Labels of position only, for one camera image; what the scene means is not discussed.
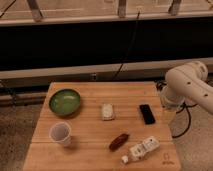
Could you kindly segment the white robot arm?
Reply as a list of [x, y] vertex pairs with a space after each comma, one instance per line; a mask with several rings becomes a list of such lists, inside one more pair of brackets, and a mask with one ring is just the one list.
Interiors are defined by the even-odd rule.
[[169, 124], [186, 99], [213, 115], [213, 87], [206, 83], [208, 69], [200, 61], [176, 66], [165, 74], [166, 85], [160, 92], [162, 121]]

